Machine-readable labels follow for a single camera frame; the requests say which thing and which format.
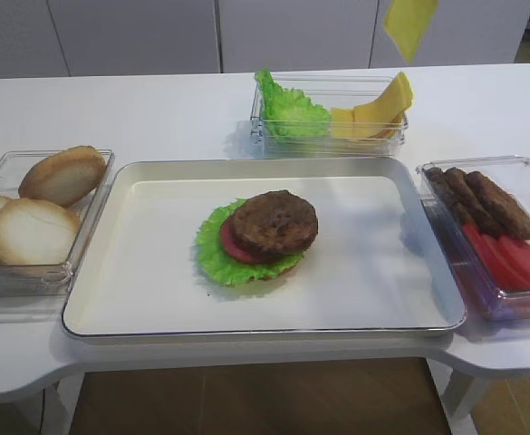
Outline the bottom bun under lettuce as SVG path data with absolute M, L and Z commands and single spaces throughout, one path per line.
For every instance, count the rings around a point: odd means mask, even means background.
M 291 272 L 293 269 L 295 269 L 297 266 L 300 265 L 299 263 L 295 263 L 294 265 L 292 265 L 290 267 L 284 268 L 281 272 L 279 272 L 276 275 L 264 275 L 264 276 L 258 278 L 258 280 L 259 281 L 269 281 L 269 280 L 272 280 L 272 279 L 276 279 L 277 277 L 283 276 L 283 275 L 288 274 L 289 272 Z

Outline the green lettuce leaf on tray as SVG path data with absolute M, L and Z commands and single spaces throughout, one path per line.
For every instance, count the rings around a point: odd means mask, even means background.
M 267 264 L 243 264 L 229 256 L 220 243 L 220 227 L 245 202 L 245 198 L 238 198 L 230 204 L 215 208 L 202 222 L 196 235 L 198 265 L 208 279 L 219 285 L 242 285 L 262 276 L 276 275 L 304 258 L 301 253 L 284 256 Z

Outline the green lettuce leaf in box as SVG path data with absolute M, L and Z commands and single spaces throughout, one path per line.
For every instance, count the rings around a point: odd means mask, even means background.
M 256 72 L 255 79 L 263 99 L 262 119 L 277 138 L 324 137 L 331 115 L 313 103 L 303 90 L 285 88 L 276 82 L 268 69 Z

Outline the clear box with lettuce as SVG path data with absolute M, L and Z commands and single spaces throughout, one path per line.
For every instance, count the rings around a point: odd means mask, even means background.
M 267 158 L 393 157 L 405 142 L 406 112 L 356 117 L 394 82 L 388 76 L 255 74 L 251 141 Z

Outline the yellow cheese slice stack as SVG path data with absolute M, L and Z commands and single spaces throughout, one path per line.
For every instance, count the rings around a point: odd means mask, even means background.
M 346 140 L 381 137 L 397 129 L 412 102 L 409 79 L 399 72 L 375 100 L 352 109 L 331 108 L 331 136 Z

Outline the brown patty on burger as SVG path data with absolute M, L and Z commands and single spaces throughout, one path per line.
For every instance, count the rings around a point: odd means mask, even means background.
M 287 190 L 249 198 L 230 218 L 236 244 L 265 261 L 303 253 L 319 229 L 314 206 Z

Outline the red tomato slice on burger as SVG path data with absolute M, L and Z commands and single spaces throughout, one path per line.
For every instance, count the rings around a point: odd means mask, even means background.
M 230 220 L 231 218 L 229 217 L 223 222 L 219 232 L 220 243 L 225 252 L 243 264 L 263 264 L 265 260 L 262 257 L 250 254 L 236 244 L 232 235 Z

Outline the white metal tray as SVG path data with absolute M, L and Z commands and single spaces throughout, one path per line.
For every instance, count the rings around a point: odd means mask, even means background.
M 386 157 L 127 165 L 63 309 L 83 339 L 442 334 L 465 318 L 412 178 Z

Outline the brown meat patty back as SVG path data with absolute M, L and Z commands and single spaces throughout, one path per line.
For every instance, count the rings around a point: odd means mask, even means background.
M 425 175 L 429 180 L 432 190 L 461 225 L 475 223 L 475 220 L 468 213 L 467 209 L 458 200 L 457 195 L 448 184 L 445 174 L 440 168 L 434 167 L 427 169 Z

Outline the brown meat patty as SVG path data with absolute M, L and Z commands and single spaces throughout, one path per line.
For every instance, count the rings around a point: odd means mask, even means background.
M 427 169 L 425 175 L 429 180 L 432 190 L 461 225 L 475 223 L 475 220 L 468 213 L 467 209 L 458 200 L 457 195 L 448 184 L 445 174 L 440 168 L 434 167 Z
M 530 216 L 510 194 L 479 171 L 469 172 L 466 182 L 483 208 L 510 237 L 530 240 Z
M 466 182 L 462 169 L 450 168 L 445 171 L 445 179 L 454 191 L 461 205 L 476 223 L 480 232 L 492 237 L 503 236 L 505 229 L 483 208 L 474 191 Z

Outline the bun half back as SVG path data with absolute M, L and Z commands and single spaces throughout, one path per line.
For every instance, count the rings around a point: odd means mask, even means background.
M 35 163 L 18 194 L 68 208 L 99 186 L 105 170 L 106 161 L 94 147 L 72 147 Z

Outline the brown meat patty middle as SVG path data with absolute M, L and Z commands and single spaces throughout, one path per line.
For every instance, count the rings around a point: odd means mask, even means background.
M 466 182 L 462 169 L 450 168 L 445 171 L 445 179 L 454 191 L 461 205 L 476 223 L 480 232 L 492 237 L 503 236 L 505 229 L 483 208 L 474 191 Z

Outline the red tomato slice back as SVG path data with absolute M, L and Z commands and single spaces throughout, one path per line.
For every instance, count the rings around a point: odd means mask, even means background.
M 484 240 L 482 239 L 481 235 L 478 233 L 477 227 L 474 224 L 466 224 L 462 226 L 462 231 L 464 232 L 465 236 L 469 240 L 470 244 L 476 250 L 477 255 L 480 257 L 481 261 L 484 263 L 484 265 L 488 269 L 490 275 L 493 277 L 492 265 L 490 263 L 490 257 L 489 257 L 490 252 L 489 252 L 489 249 L 486 247 L 486 244 Z

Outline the clear box with buns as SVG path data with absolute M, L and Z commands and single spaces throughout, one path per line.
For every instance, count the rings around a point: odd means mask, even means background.
M 63 306 L 104 206 L 111 150 L 10 151 L 0 159 L 0 323 Z

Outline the clear box with patties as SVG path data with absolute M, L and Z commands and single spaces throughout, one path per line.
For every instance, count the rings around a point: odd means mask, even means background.
M 495 157 L 445 160 L 423 164 L 417 169 L 422 177 L 425 205 L 431 225 L 448 257 L 457 283 L 468 301 L 488 320 L 530 318 L 530 291 L 504 291 L 496 284 L 462 231 L 463 225 L 454 218 L 432 190 L 425 171 L 434 167 L 440 168 L 444 174 L 450 168 L 462 169 L 466 175 L 472 171 L 481 172 L 510 194 L 530 216 L 530 159 Z M 479 231 L 478 227 L 477 231 L 481 236 L 484 234 Z M 492 238 L 497 242 L 500 237 Z

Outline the bun half front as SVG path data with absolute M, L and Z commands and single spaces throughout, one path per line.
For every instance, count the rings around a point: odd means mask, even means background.
M 0 265 L 63 262 L 81 225 L 66 208 L 39 199 L 12 199 L 0 209 Z

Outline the brown meat patty front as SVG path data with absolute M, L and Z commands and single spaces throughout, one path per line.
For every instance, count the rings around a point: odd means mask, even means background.
M 510 237 L 530 240 L 530 216 L 510 194 L 479 171 L 469 172 L 466 182 L 483 208 Z

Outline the red tomato slice middle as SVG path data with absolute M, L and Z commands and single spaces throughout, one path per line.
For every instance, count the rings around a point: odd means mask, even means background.
M 506 259 L 498 250 L 496 240 L 486 234 L 483 234 L 481 237 L 489 249 L 492 275 L 500 288 L 509 292 L 530 291 L 530 279 L 521 272 L 516 271 L 506 262 Z

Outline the white table leg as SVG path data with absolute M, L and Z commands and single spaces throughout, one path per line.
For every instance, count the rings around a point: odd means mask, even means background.
M 477 434 L 472 410 L 483 399 L 491 381 L 446 369 L 445 385 L 440 396 L 448 426 L 453 435 Z

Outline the red tomato slice front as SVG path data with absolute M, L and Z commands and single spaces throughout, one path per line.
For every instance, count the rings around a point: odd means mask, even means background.
M 497 246 L 505 260 L 530 281 L 530 245 L 525 241 L 502 236 L 498 239 Z

